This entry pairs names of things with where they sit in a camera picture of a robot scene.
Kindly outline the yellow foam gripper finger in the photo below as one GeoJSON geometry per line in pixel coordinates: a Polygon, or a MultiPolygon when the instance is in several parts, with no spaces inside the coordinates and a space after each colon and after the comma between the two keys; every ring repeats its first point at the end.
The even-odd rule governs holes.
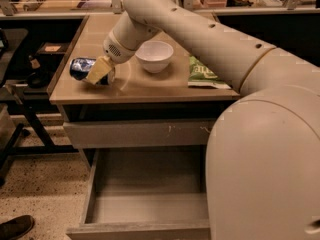
{"type": "Polygon", "coordinates": [[[113,68],[114,63],[109,56],[99,56],[85,77],[85,81],[95,85],[107,76],[113,68]]]}

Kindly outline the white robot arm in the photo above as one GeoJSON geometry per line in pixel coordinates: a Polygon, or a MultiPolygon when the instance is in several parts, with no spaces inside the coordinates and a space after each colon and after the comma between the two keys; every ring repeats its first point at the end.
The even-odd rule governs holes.
{"type": "Polygon", "coordinates": [[[241,98],[212,128],[206,190],[212,240],[320,240],[320,71],[271,44],[178,6],[123,0],[96,83],[163,31],[241,98]]]}

